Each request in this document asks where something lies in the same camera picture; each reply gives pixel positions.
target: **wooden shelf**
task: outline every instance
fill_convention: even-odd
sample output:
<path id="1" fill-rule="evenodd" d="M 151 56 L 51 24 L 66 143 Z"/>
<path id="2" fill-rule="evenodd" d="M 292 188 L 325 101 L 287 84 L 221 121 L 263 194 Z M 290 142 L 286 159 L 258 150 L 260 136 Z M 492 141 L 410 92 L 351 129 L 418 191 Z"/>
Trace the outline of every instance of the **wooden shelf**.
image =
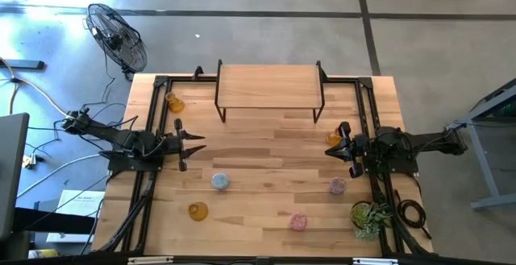
<path id="1" fill-rule="evenodd" d="M 215 106 L 225 122 L 226 109 L 312 109 L 324 107 L 317 65 L 252 65 L 219 62 Z"/>

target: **small plant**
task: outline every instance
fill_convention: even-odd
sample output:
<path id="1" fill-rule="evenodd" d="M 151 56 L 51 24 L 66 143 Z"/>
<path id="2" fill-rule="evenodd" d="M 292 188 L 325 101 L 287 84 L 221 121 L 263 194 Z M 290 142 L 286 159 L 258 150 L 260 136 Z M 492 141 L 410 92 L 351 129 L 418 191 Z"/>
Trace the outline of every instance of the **small plant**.
<path id="1" fill-rule="evenodd" d="M 378 205 L 359 201 L 353 205 L 351 219 L 356 226 L 355 236 L 360 240 L 372 241 L 377 238 L 382 226 L 389 226 L 387 221 L 392 214 L 387 213 L 387 204 Z"/>

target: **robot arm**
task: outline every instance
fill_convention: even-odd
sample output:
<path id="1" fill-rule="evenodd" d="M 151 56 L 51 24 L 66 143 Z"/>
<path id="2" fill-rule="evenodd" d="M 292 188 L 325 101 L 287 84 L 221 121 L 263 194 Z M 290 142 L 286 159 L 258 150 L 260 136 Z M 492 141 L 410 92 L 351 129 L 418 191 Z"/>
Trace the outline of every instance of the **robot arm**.
<path id="1" fill-rule="evenodd" d="M 351 161 L 351 177 L 364 174 L 363 164 L 374 165 L 379 159 L 386 160 L 394 172 L 416 173 L 418 165 L 415 158 L 420 152 L 441 151 L 444 154 L 461 155 L 468 148 L 456 130 L 440 133 L 412 135 L 399 128 L 382 126 L 376 131 L 376 138 L 370 139 L 365 134 L 350 138 L 351 127 L 348 122 L 339 126 L 342 141 L 325 151 L 326 155 L 336 157 L 344 162 Z"/>
<path id="2" fill-rule="evenodd" d="M 183 172 L 186 170 L 186 163 L 183 159 L 187 159 L 194 152 L 206 146 L 183 148 L 183 139 L 195 140 L 204 139 L 204 137 L 191 135 L 182 130 L 180 119 L 174 121 L 176 135 L 172 133 L 154 135 L 145 130 L 119 130 L 114 126 L 104 125 L 91 119 L 88 116 L 88 111 L 89 108 L 68 112 L 68 116 L 63 120 L 61 127 L 71 135 L 92 135 L 110 142 L 113 145 L 113 150 L 100 151 L 99 154 L 117 163 L 116 165 L 110 165 L 111 170 L 125 170 L 124 168 L 127 168 L 127 170 L 148 171 L 147 168 L 154 159 L 165 155 L 179 155 L 179 168 Z"/>

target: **electric fan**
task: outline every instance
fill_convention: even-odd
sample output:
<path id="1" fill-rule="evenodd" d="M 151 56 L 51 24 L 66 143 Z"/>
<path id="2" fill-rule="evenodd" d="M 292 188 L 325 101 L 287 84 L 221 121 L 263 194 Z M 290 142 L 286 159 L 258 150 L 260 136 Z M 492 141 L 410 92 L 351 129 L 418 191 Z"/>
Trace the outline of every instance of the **electric fan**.
<path id="1" fill-rule="evenodd" d="M 88 6 L 86 24 L 104 52 L 120 67 L 124 76 L 141 72 L 147 65 L 147 54 L 139 32 L 112 8 L 94 3 Z"/>

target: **white paper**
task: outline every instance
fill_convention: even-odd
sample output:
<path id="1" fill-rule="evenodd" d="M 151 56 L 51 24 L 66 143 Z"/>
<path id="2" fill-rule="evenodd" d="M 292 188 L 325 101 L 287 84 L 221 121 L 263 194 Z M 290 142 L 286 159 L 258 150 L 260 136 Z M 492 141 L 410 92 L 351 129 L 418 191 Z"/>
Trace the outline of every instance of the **white paper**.
<path id="1" fill-rule="evenodd" d="M 59 200 L 59 205 L 63 205 L 68 200 L 75 197 L 81 191 L 79 190 L 64 190 Z M 104 192 L 83 192 L 79 197 L 58 209 L 56 213 L 67 213 L 78 216 L 95 217 L 93 213 L 98 208 L 98 203 L 104 198 Z M 86 242 L 88 241 L 88 234 L 59 234 L 49 233 L 47 242 Z"/>

